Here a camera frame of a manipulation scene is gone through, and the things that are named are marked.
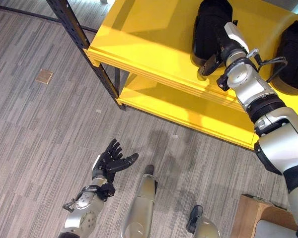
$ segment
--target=yellow shelf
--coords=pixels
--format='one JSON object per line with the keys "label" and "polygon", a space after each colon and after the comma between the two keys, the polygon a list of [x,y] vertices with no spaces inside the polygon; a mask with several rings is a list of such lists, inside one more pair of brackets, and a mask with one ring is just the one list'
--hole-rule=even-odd
{"label": "yellow shelf", "polygon": [[[273,57],[280,34],[298,20],[298,15],[261,0],[229,2],[249,48],[258,47],[263,59]],[[202,81],[191,63],[193,24],[200,3],[116,0],[87,55],[95,65],[104,62],[242,112],[235,93],[223,92],[216,85],[223,68]],[[270,74],[271,67],[263,67],[263,78]],[[298,96],[278,94],[298,113]]]}
{"label": "yellow shelf", "polygon": [[135,74],[128,77],[118,101],[249,149],[258,139],[246,113]]}

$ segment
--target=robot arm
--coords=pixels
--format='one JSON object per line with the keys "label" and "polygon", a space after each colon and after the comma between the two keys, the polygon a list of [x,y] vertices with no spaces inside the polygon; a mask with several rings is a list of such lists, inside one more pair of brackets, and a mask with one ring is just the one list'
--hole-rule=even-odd
{"label": "robot arm", "polygon": [[[267,170],[284,175],[289,204],[298,224],[298,115],[286,107],[258,74],[258,69],[249,59],[255,55],[259,63],[258,50],[248,53],[235,25],[228,22],[224,29],[216,30],[216,35],[221,46],[217,58],[221,58],[226,65],[217,84],[224,91],[229,88],[234,90],[241,106],[254,123],[255,132],[260,137],[254,145],[255,152]],[[212,64],[214,57],[205,63],[203,75],[212,72]]]}
{"label": "robot arm", "polygon": [[114,139],[105,152],[97,157],[92,169],[91,185],[84,187],[75,199],[63,205],[70,214],[58,238],[86,238],[92,233],[104,202],[115,194],[115,173],[128,168],[138,158],[138,154],[133,154],[122,159],[121,150]]}

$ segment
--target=gray carpet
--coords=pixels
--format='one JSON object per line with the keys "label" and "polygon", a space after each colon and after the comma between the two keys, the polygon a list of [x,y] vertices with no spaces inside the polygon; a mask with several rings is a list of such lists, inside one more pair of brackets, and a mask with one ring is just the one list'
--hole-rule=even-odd
{"label": "gray carpet", "polygon": [[[34,82],[41,68],[54,73],[48,86]],[[67,217],[62,204],[90,183],[112,138],[140,157],[116,175],[91,237],[119,237],[149,163],[159,182],[152,238],[192,237],[185,225],[195,204],[227,238],[243,193],[288,207],[284,179],[253,152],[119,110],[60,24],[0,10],[0,238],[56,237]]]}

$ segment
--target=metal shelf post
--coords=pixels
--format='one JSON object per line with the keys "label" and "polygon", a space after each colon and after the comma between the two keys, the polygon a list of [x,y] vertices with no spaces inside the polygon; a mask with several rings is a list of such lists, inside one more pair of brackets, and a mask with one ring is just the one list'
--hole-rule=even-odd
{"label": "metal shelf post", "polygon": [[[50,5],[51,9],[53,10],[57,18],[61,21],[65,30],[70,35],[71,39],[76,44],[79,51],[85,57],[85,59],[89,63],[89,66],[96,73],[97,77],[99,78],[100,82],[104,85],[109,95],[115,101],[117,106],[120,109],[124,110],[125,106],[119,105],[116,101],[116,99],[118,99],[119,97],[119,88],[118,89],[115,88],[110,78],[108,77],[104,67],[101,64],[99,65],[99,67],[93,66],[89,58],[85,54],[83,49],[88,49],[90,43],[85,33],[83,32],[83,29],[80,26],[68,1],[67,0],[46,0],[46,2]],[[117,83],[117,80],[118,78],[115,77],[115,84],[119,85],[119,83]]]}

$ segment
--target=cardboard box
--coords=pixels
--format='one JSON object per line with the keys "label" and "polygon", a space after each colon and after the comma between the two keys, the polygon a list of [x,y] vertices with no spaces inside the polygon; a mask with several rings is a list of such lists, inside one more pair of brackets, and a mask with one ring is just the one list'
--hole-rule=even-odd
{"label": "cardboard box", "polygon": [[241,195],[235,216],[231,238],[254,238],[259,220],[298,230],[293,215],[260,198]]}

